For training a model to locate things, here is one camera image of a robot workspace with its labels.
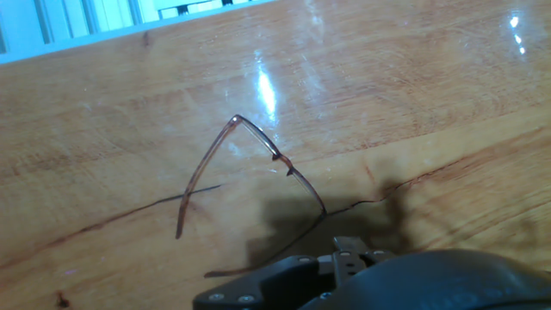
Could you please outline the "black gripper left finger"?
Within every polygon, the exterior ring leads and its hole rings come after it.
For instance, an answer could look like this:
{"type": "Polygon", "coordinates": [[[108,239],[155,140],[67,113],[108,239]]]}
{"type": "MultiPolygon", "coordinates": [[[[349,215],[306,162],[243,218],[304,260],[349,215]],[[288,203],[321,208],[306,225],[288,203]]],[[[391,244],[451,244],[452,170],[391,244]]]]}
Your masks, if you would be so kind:
{"type": "Polygon", "coordinates": [[[333,255],[296,255],[198,294],[193,310],[299,309],[337,287],[333,255]]]}

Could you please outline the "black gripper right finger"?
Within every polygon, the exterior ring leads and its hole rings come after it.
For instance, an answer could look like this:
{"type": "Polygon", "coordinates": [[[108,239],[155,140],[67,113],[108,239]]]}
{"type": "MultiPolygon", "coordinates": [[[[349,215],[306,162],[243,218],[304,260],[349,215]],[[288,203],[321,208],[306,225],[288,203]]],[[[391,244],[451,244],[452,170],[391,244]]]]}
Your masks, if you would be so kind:
{"type": "Polygon", "coordinates": [[[351,245],[366,264],[377,264],[395,258],[395,254],[388,250],[373,250],[359,238],[353,237],[351,245]]]}

